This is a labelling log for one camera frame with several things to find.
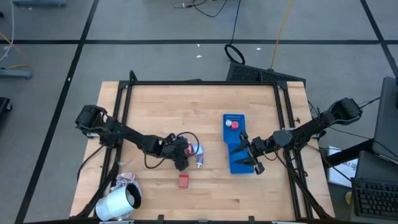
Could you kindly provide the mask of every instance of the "red cube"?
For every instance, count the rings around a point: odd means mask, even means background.
[[[178,186],[180,188],[187,188],[188,187],[188,180],[189,180],[188,174],[180,174],[180,178],[178,180]]]
[[[237,121],[232,121],[231,129],[238,130],[239,123]]]

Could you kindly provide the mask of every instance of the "blue container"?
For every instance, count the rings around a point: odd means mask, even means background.
[[[225,126],[225,121],[237,121],[239,123],[239,127],[237,130],[232,130]],[[229,158],[229,171],[231,174],[252,174],[254,173],[254,169],[251,166],[243,165],[243,164],[235,164],[234,161],[238,159],[244,159],[248,157],[248,149],[244,149],[241,152],[237,152],[235,154],[230,154],[230,152],[236,149],[241,140],[239,139],[239,135],[241,131],[245,131],[245,122],[243,114],[224,114],[223,115],[223,140],[228,144],[228,158]]]

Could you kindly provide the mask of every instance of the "wooden tabletop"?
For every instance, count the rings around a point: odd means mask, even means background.
[[[299,118],[301,124],[310,121],[303,83],[288,82],[288,86],[294,118]],[[113,113],[117,87],[118,82],[102,84],[98,106],[106,108],[108,114]],[[123,105],[122,100],[119,119]],[[245,115],[250,139],[257,136],[266,139],[280,129],[272,86],[133,87],[127,125],[143,134],[162,137],[191,131],[203,146],[205,161],[197,169],[196,158],[190,158],[189,168],[183,171],[189,175],[189,186],[180,189],[180,172],[172,161],[166,160],[156,169],[146,169],[142,151],[135,144],[124,141],[119,172],[135,172],[143,194],[142,205],[134,211],[131,219],[156,220],[161,214],[166,220],[248,220],[251,215],[256,220],[295,219],[287,171],[280,161],[260,157],[265,167],[261,175],[229,173],[227,146],[223,142],[222,116],[225,113]],[[285,109],[284,114],[286,126],[289,126]],[[309,144],[318,147],[314,140]],[[98,147],[98,139],[88,140],[85,158]],[[159,159],[147,158],[150,166],[159,162]],[[71,215],[80,212],[97,190],[103,159],[104,150],[81,171]],[[319,152],[307,147],[302,150],[302,159],[308,173],[309,190],[325,211],[334,216]],[[301,214],[305,216],[299,188],[297,192]]]

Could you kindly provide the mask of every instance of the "black keyboard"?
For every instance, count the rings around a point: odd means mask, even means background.
[[[398,221],[398,182],[352,178],[355,213]]]

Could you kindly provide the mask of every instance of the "white cable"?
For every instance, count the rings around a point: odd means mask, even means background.
[[[12,22],[12,34],[11,34],[11,44],[8,47],[6,53],[0,58],[0,62],[7,56],[8,52],[10,51],[13,43],[14,43],[14,31],[15,31],[15,25],[14,25],[14,5],[12,3],[12,0],[10,0],[11,3],[11,22]]]

